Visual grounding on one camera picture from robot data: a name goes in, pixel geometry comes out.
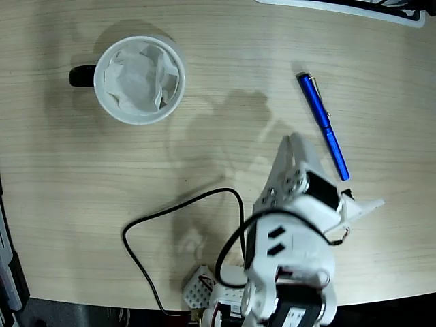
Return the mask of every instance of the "black wire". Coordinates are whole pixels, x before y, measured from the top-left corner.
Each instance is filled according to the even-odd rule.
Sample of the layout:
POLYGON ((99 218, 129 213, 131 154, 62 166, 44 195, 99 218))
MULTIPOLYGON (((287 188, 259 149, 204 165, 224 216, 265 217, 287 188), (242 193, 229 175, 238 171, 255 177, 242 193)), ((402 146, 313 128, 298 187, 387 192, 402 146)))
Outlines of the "black wire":
POLYGON ((200 281, 200 283, 207 288, 209 291, 213 291, 212 286, 210 286, 206 281, 205 278, 203 276, 198 276, 198 280, 200 281))
MULTIPOLYGON (((138 225, 139 223, 143 223, 145 221, 148 220, 152 220, 154 218, 163 216, 163 215, 167 215, 168 213, 173 213, 174 211, 177 211, 178 209, 184 208, 186 206, 189 206, 190 204, 193 204, 194 202, 197 202, 201 199, 207 198, 208 196, 212 196, 214 194, 218 194, 218 193, 231 193, 235 196, 235 198, 238 200, 238 205, 239 205, 239 224, 242 225, 244 224, 244 205, 243 205, 243 199, 241 198, 241 196, 239 195, 239 193, 234 190, 231 189, 229 187, 222 187, 219 189, 213 189, 212 191, 200 194, 199 196, 196 196, 188 201, 185 201, 181 204, 178 204, 176 206, 173 206, 172 208, 168 208, 166 210, 162 210, 159 211, 158 213, 153 213, 152 215, 148 215, 145 216, 143 218, 139 218, 137 220, 132 221, 131 223, 127 224, 127 226, 124 227, 123 232, 122 232, 122 239, 123 239, 123 244, 127 250, 127 252, 129 253, 130 257, 132 258, 132 260, 135 262, 136 266, 138 266, 139 270, 141 270, 142 274, 144 275, 145 279, 148 281, 151 291, 153 292, 153 295, 155 297, 157 306, 159 307, 159 309, 162 311, 162 313, 164 313, 165 315, 169 315, 171 317, 177 317, 179 315, 172 315, 170 313, 168 313, 165 309, 164 306, 162 305, 162 302, 160 300, 159 294, 157 293, 156 287, 153 284, 153 281, 151 280, 149 274, 147 273, 147 271, 145 271, 144 267, 141 265, 141 262, 139 261, 139 259, 136 257, 135 253, 131 250, 131 247, 129 245, 129 243, 127 242, 127 232, 130 230, 130 228, 138 225)), ((244 233, 242 233, 240 235, 240 248, 242 250, 243 253, 243 257, 245 257, 245 237, 244 237, 244 233)))
POLYGON ((292 218, 297 218, 298 220, 303 222, 308 228, 310 228, 316 234, 321 236, 331 246, 340 245, 343 242, 343 240, 334 240, 334 241, 328 240, 325 237, 325 235, 322 234, 322 232, 320 232, 320 230, 316 228, 315 225, 313 225, 310 221, 308 221, 304 217, 300 216, 298 213, 294 213, 294 212, 287 211, 287 210, 280 209, 280 208, 270 208, 270 209, 266 209, 264 211, 259 211, 255 214, 253 214, 246 221, 244 221, 244 223, 242 225, 240 225, 237 230, 234 231, 234 233, 231 235, 231 237, 229 237, 229 239, 225 243, 223 249, 219 253, 217 261, 215 263, 215 278, 216 278, 218 283, 224 285, 225 287, 232 288, 232 289, 241 289, 241 288, 245 287, 245 284, 232 285, 232 284, 229 284, 229 283, 226 283, 225 281, 223 281, 223 279, 221 278, 221 267, 223 266, 225 257, 229 253, 230 249, 232 248, 233 244, 236 242, 238 237, 240 237, 240 235, 243 235, 245 230, 248 229, 250 226, 252 226, 256 221, 258 221, 259 219, 264 218, 272 213, 281 213, 284 215, 291 216, 292 218))

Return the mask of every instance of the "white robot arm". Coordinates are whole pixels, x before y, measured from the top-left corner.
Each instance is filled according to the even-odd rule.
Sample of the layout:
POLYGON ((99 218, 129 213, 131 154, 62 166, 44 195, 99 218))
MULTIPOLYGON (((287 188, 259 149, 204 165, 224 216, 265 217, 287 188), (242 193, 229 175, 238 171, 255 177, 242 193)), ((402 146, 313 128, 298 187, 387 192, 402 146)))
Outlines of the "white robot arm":
MULTIPOLYGON (((383 200, 360 204, 350 190, 338 192, 313 145, 300 134, 283 137, 266 186, 253 205, 253 214, 276 210, 248 229, 242 326, 331 323, 337 302, 330 246, 341 241, 332 243, 325 234, 343 228, 345 239, 352 221, 383 204, 383 200)), ((214 309, 209 311, 216 312, 218 300, 213 295, 214 309)), ((212 324, 208 319, 203 322, 202 326, 212 324)), ((213 323, 221 326, 216 318, 213 323)))

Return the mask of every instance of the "pen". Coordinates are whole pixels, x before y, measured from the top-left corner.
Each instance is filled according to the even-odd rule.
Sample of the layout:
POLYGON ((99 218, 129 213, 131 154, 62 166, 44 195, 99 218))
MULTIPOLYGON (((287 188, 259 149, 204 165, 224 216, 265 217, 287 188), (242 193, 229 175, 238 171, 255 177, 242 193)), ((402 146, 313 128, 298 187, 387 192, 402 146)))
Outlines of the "pen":
POLYGON ((308 73, 299 73, 297 75, 298 82, 300 83, 302 92, 305 94, 307 102, 312 109, 313 116, 320 126, 322 135, 327 142, 330 154, 333 157, 336 169, 342 181, 349 179, 349 172, 345 160, 342 156, 341 148, 339 147, 338 140, 334 135, 330 119, 330 114, 322 104, 320 90, 317 87, 315 78, 308 73))

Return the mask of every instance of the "white mug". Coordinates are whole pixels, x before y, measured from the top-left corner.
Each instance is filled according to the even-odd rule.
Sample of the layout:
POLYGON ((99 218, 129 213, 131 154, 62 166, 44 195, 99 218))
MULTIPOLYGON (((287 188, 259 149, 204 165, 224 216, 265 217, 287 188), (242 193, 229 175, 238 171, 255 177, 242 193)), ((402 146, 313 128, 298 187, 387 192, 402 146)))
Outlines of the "white mug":
POLYGON ((182 100, 186 89, 186 60, 176 42, 161 35, 131 36, 119 40, 111 45, 100 57, 97 65, 83 65, 73 68, 69 72, 69 83, 73 87, 94 87, 98 102, 112 117, 131 125, 148 125, 166 118, 182 100), (104 91, 104 72, 111 58, 130 42, 147 42, 163 48, 176 64, 179 71, 179 80, 176 93, 171 101, 157 112, 147 115, 136 115, 122 111, 115 98, 104 91))

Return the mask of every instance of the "black floor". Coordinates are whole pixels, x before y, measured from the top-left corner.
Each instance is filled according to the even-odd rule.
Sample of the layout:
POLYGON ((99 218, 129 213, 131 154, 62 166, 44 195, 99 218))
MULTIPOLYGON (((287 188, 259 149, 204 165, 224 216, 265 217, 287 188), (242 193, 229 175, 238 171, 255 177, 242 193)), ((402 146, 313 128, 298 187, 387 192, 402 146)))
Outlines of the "black floor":
MULTIPOLYGON (((436 326, 436 294, 339 307, 332 327, 436 326)), ((17 316, 21 327, 186 327, 186 317, 159 311, 125 310, 30 299, 17 316)))

